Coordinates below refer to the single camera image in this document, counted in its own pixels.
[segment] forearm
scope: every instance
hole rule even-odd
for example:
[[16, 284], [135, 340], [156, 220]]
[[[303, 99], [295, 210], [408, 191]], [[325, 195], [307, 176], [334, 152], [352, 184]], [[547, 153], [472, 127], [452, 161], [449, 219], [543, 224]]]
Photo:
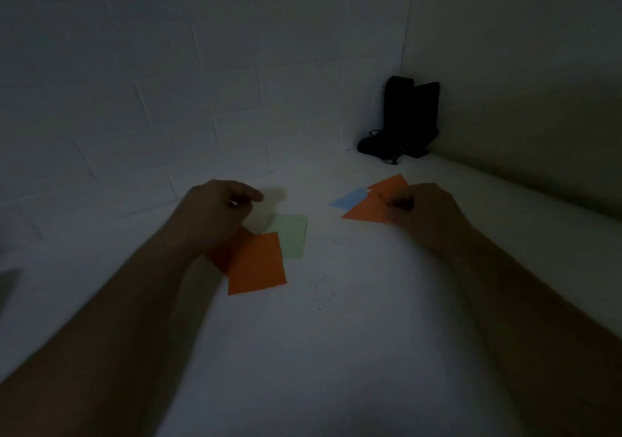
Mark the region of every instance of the forearm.
[[622, 432], [622, 345], [477, 233], [451, 256], [502, 374], [536, 433]]
[[134, 433], [192, 260], [169, 237], [150, 238], [0, 386], [3, 434]]

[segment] black bag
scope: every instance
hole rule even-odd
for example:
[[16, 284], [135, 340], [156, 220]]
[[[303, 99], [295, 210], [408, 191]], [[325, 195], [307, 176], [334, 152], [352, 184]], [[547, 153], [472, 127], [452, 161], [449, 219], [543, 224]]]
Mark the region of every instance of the black bag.
[[401, 154], [426, 155], [425, 147], [439, 134], [439, 93], [438, 82], [416, 87], [413, 79], [391, 77], [385, 85], [384, 127], [369, 132], [356, 149], [393, 164]]

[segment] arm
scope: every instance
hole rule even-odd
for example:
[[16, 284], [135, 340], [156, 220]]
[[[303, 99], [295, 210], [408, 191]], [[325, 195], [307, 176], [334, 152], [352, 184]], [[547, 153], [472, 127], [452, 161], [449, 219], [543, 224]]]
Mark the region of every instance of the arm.
[[536, 435], [622, 434], [622, 341], [472, 227], [435, 184], [391, 204], [389, 216], [453, 266]]
[[190, 190], [165, 225], [0, 385], [0, 434], [136, 435], [185, 270], [231, 236], [251, 200], [262, 198], [238, 182]]

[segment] black object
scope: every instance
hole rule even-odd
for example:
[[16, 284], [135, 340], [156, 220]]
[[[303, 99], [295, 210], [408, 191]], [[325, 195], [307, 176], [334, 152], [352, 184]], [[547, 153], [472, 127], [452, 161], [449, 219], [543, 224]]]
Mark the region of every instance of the black object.
[[440, 84], [415, 86], [413, 79], [391, 77], [385, 85], [384, 127], [370, 131], [356, 149], [393, 165], [401, 154], [414, 158], [428, 153], [425, 147], [439, 134]]

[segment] blue paper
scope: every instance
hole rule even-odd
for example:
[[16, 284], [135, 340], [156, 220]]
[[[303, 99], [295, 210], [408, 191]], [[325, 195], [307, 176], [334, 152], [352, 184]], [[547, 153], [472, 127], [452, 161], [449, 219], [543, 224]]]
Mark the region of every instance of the blue paper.
[[329, 206], [350, 210], [362, 202], [365, 198], [367, 198], [367, 190], [359, 187], [348, 193], [346, 196], [334, 200], [331, 204], [329, 204]]

